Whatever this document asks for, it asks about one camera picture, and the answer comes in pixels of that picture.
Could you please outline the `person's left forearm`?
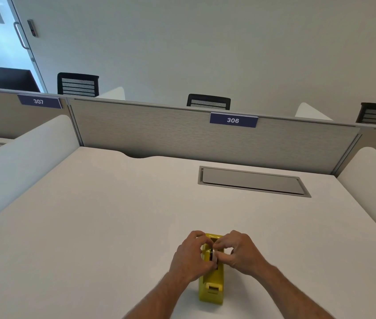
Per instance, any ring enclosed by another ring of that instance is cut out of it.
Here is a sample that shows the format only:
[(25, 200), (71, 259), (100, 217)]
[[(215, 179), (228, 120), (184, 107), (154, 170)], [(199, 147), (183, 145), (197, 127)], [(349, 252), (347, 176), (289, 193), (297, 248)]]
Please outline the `person's left forearm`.
[(159, 283), (122, 319), (170, 319), (187, 286), (198, 276), (182, 270), (169, 270)]

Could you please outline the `glass door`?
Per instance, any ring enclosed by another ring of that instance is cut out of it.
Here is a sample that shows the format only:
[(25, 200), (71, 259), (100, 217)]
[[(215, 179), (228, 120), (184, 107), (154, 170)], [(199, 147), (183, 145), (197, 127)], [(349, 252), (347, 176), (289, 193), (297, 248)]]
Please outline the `glass door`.
[[(32, 51), (22, 48), (15, 33), (13, 22), (21, 24), (21, 21), (12, 0), (0, 0), (0, 14), (4, 20), (4, 24), (0, 24), (0, 67), (30, 70), (40, 91), (47, 92)], [(29, 47), (22, 24), (19, 29)]]

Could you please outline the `person's left hand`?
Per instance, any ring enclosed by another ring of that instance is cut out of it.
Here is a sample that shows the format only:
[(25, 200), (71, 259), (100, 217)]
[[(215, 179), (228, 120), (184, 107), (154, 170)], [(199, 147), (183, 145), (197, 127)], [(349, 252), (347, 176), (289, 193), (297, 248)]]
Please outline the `person's left hand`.
[(213, 241), (200, 230), (192, 231), (177, 248), (170, 264), (169, 274), (171, 278), (187, 287), (201, 276), (199, 274), (199, 262), (202, 259), (201, 247), (204, 244), (213, 246)]

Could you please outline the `blue number sign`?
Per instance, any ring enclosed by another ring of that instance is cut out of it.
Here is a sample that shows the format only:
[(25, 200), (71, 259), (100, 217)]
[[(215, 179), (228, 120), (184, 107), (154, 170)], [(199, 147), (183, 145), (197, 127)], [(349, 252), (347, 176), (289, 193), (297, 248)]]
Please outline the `blue number sign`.
[(63, 109), (60, 99), (57, 97), (34, 96), (23, 94), (18, 94), (17, 96), (22, 105)]
[(209, 123), (245, 128), (256, 128), (258, 120), (259, 118), (256, 116), (211, 112)]

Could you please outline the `yellow tape dispenser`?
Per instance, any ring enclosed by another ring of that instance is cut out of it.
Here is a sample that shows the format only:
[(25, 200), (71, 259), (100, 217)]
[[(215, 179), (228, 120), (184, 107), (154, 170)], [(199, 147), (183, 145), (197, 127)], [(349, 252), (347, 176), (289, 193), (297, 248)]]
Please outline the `yellow tape dispenser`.
[[(213, 242), (222, 237), (221, 235), (209, 233), (206, 233), (206, 236)], [(213, 260), (212, 245), (204, 244), (202, 246), (202, 259), (204, 261)], [(199, 278), (198, 286), (198, 297), (200, 301), (222, 305), (224, 300), (224, 265), (217, 262), (217, 268)]]

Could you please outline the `person's right forearm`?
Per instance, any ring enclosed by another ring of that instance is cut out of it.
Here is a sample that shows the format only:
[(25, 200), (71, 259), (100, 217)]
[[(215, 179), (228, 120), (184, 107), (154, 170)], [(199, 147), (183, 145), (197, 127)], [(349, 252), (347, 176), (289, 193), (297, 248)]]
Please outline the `person's right forearm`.
[(252, 276), (268, 292), (284, 319), (335, 319), (277, 267), (269, 263), (257, 266)]

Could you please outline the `person's right hand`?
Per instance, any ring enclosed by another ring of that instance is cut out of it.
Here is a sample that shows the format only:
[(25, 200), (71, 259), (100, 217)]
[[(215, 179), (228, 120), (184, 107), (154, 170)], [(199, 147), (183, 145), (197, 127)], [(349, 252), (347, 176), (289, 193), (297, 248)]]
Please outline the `person's right hand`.
[(239, 257), (237, 271), (259, 280), (266, 276), (271, 265), (262, 256), (252, 239), (245, 233), (232, 230), (213, 244), (213, 257), (216, 252), (236, 253)]

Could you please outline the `wide grey partition panel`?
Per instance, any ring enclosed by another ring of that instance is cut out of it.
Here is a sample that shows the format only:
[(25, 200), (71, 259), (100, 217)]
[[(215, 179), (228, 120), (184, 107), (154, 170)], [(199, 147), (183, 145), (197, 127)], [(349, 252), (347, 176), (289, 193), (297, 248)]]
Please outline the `wide grey partition panel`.
[(254, 128), (210, 123), (211, 112), (130, 102), (68, 101), (81, 142), (130, 157), (167, 156), (332, 174), (357, 142), (352, 125), (259, 117)]

